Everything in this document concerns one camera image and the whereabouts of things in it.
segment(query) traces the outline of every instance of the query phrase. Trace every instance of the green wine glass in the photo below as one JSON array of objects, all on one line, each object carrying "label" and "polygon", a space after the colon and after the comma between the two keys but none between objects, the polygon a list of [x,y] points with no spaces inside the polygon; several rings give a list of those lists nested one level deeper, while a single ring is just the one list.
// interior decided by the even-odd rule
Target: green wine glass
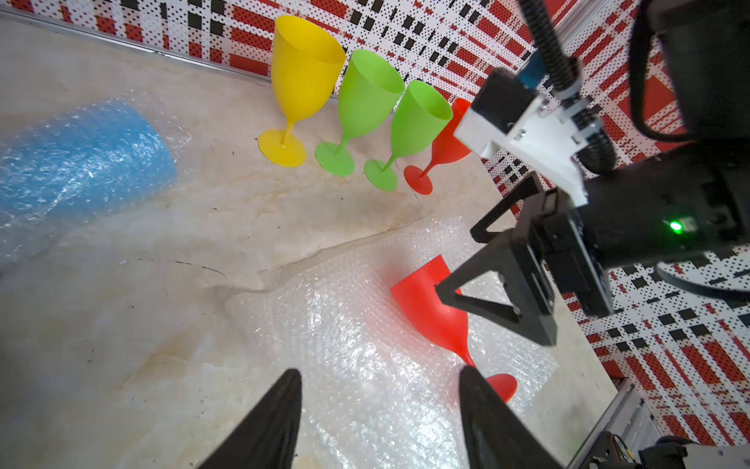
[{"label": "green wine glass", "polygon": [[395,191],[398,177],[393,162],[426,149],[451,119],[451,105],[435,88],[418,80],[409,83],[391,123],[391,157],[387,163],[365,163],[367,179],[381,191]]},{"label": "green wine glass", "polygon": [[354,159],[347,151],[347,143],[382,124],[405,87],[396,69],[383,57],[369,50],[354,51],[338,98],[343,137],[339,144],[323,142],[315,148],[320,166],[336,176],[354,173]]}]

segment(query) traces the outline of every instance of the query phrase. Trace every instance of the bubble wrap roll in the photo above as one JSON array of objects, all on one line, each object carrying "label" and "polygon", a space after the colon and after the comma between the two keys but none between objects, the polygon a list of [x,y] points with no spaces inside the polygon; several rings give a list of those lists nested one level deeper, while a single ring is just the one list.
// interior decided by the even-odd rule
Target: bubble wrap roll
[{"label": "bubble wrap roll", "polygon": [[[273,373],[302,372],[301,434],[329,456],[322,467],[467,467],[458,405],[464,363],[419,335],[389,289],[438,254],[455,269],[480,247],[460,218],[422,221],[292,266],[298,271],[270,293],[227,303]],[[509,302],[497,277],[462,291]],[[523,415],[557,363],[537,344],[469,316],[479,371],[515,376],[511,407]]]},{"label": "bubble wrap roll", "polygon": [[171,185],[175,162],[127,100],[56,116],[0,146],[0,268],[94,215]]}]

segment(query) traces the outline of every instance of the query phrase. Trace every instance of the plastic wine glass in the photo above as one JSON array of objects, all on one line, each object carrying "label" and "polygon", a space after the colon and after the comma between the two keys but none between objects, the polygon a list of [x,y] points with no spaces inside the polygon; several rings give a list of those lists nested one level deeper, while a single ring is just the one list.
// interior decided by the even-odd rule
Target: plastic wine glass
[{"label": "plastic wine glass", "polygon": [[432,142],[432,160],[424,171],[416,166],[407,166],[403,170],[403,177],[415,192],[422,195],[432,194],[432,181],[427,173],[438,164],[454,163],[471,153],[471,150],[459,142],[456,137],[453,137],[456,127],[461,123],[461,119],[464,118],[464,114],[470,107],[471,103],[461,98],[453,103],[453,106],[451,106],[453,119]]},{"label": "plastic wine glass", "polygon": [[298,17],[276,20],[271,85],[286,116],[286,129],[260,134],[258,147],[266,158],[285,167],[305,162],[307,152],[292,128],[323,107],[346,59],[344,49],[325,29]]},{"label": "plastic wine glass", "polygon": [[395,191],[398,177],[391,168],[394,161],[427,148],[452,117],[451,105],[435,88],[418,80],[409,83],[391,123],[391,157],[387,163],[365,163],[367,179],[381,191]]},{"label": "plastic wine glass", "polygon": [[346,149],[347,143],[382,124],[405,87],[401,75],[383,57],[369,50],[354,51],[338,98],[343,137],[338,145],[323,142],[315,148],[320,166],[336,176],[354,173],[354,159]]},{"label": "plastic wine glass", "polygon": [[[435,286],[451,274],[443,256],[435,257],[391,288],[409,322],[428,341],[455,353],[476,368],[469,354],[469,317],[465,311],[444,305]],[[500,398],[508,402],[518,390],[518,381],[510,374],[487,378]]]}]

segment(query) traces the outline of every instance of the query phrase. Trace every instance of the blue bubble wrap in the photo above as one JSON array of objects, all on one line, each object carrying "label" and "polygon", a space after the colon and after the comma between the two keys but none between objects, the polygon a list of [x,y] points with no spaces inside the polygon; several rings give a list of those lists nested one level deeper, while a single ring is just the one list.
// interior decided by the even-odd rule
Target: blue bubble wrap
[{"label": "blue bubble wrap", "polygon": [[52,231],[132,206],[176,179],[157,131],[120,101],[29,128],[0,146],[0,267],[44,249]]}]

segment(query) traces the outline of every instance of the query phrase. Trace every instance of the white mounting bracket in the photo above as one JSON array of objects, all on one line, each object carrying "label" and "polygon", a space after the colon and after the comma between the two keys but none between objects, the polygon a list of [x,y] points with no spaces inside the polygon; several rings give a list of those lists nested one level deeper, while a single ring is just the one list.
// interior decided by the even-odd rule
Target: white mounting bracket
[{"label": "white mounting bracket", "polygon": [[583,138],[576,140],[579,130],[564,115],[562,106],[543,116],[546,109],[545,100],[537,96],[504,134],[469,108],[454,135],[483,158],[491,158],[501,148],[507,150],[566,192],[576,207],[584,206],[589,202],[584,175],[572,156],[586,148],[588,142]]}]

